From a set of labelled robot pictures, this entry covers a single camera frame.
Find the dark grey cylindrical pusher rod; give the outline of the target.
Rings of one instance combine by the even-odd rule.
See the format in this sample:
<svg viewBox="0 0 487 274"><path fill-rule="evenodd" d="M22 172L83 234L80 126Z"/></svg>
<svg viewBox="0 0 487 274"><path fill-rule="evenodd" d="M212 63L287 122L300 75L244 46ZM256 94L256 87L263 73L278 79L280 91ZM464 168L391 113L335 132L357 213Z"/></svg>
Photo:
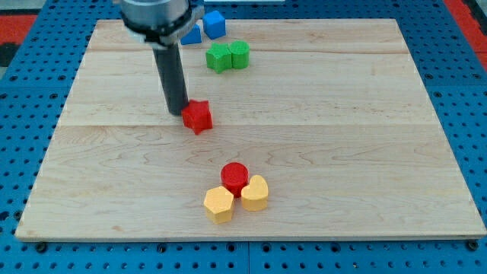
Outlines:
<svg viewBox="0 0 487 274"><path fill-rule="evenodd" d="M179 45L175 43L165 49L154 49L153 53L168 112L180 116L189 104L189 99Z"/></svg>

